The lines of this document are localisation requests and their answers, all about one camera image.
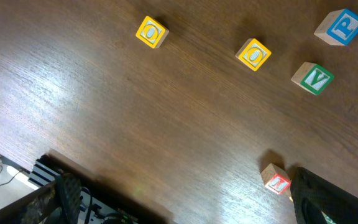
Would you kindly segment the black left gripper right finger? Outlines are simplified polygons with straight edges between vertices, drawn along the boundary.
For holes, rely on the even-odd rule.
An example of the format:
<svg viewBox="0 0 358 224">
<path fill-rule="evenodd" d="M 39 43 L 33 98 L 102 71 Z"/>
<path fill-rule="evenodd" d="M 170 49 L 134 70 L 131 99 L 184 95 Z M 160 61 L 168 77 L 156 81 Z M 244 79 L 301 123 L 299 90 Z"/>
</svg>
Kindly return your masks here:
<svg viewBox="0 0 358 224">
<path fill-rule="evenodd" d="M 298 223 L 358 223 L 358 198 L 304 167 L 297 168 L 290 191 Z"/>
</svg>

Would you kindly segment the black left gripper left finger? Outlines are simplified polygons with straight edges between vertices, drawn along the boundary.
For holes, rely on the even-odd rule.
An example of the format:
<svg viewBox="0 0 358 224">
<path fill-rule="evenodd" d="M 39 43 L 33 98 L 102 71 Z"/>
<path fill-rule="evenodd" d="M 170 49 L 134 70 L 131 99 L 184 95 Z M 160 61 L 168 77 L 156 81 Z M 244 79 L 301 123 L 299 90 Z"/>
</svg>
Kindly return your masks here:
<svg viewBox="0 0 358 224">
<path fill-rule="evenodd" d="M 81 182 L 72 174 L 58 175 L 32 193 L 0 209 L 0 223 L 77 223 Z"/>
</svg>

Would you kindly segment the red I letter block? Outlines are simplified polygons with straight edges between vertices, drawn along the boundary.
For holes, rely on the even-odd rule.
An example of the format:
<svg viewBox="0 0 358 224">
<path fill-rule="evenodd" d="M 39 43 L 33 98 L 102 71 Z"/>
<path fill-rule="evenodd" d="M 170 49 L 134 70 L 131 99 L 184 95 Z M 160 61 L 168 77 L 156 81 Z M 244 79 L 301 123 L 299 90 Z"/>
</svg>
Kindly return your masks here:
<svg viewBox="0 0 358 224">
<path fill-rule="evenodd" d="M 270 163 L 261 173 L 264 186 L 275 194 L 282 194 L 290 188 L 291 180 L 287 173 Z"/>
</svg>

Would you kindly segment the yellow D block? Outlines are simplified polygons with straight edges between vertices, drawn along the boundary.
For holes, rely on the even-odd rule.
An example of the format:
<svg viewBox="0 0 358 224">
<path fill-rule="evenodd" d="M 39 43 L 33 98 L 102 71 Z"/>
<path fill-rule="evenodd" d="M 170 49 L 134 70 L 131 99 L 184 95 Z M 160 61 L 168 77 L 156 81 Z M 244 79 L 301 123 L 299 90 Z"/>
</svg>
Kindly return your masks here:
<svg viewBox="0 0 358 224">
<path fill-rule="evenodd" d="M 168 33 L 169 30 L 165 26 L 150 16 L 146 16 L 135 36 L 150 48 L 157 49 L 161 46 Z"/>
</svg>

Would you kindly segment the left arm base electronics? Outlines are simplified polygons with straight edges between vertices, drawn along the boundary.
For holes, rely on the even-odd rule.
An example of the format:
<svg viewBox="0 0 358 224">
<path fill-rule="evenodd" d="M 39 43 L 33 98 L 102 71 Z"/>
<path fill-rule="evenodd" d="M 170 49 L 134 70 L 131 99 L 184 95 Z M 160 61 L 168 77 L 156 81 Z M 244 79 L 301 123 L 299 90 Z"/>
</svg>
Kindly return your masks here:
<svg viewBox="0 0 358 224">
<path fill-rule="evenodd" d="M 0 209 L 0 223 L 170 223 L 170 219 L 58 157 L 44 154 L 27 170 L 10 159 L 34 190 Z"/>
</svg>

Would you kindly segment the yellow O block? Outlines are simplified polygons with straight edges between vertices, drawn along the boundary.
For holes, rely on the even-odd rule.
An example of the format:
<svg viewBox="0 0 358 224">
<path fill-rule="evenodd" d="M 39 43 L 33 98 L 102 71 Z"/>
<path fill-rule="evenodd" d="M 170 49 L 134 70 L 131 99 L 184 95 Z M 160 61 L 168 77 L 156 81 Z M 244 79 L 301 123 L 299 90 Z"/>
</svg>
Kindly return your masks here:
<svg viewBox="0 0 358 224">
<path fill-rule="evenodd" d="M 271 54 L 257 39 L 248 39 L 236 53 L 236 58 L 256 72 Z"/>
</svg>

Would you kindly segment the green V block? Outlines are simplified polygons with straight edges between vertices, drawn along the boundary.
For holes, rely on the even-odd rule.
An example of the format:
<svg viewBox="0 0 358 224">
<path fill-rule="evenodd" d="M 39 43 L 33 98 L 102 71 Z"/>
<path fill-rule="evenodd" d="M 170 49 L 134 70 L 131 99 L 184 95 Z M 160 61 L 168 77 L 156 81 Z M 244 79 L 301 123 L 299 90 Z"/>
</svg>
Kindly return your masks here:
<svg viewBox="0 0 358 224">
<path fill-rule="evenodd" d="M 315 96 L 320 95 L 333 80 L 332 73 L 311 62 L 304 62 L 291 78 L 293 83 Z"/>
</svg>

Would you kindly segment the blue block centre left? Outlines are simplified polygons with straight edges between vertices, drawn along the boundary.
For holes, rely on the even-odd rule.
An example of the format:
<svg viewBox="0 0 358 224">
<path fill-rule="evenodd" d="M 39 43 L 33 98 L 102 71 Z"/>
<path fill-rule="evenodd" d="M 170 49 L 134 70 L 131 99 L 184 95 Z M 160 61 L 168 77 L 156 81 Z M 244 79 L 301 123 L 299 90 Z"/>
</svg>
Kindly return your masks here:
<svg viewBox="0 0 358 224">
<path fill-rule="evenodd" d="M 314 35 L 329 45 L 347 46 L 358 34 L 358 15 L 348 9 L 330 12 Z"/>
</svg>

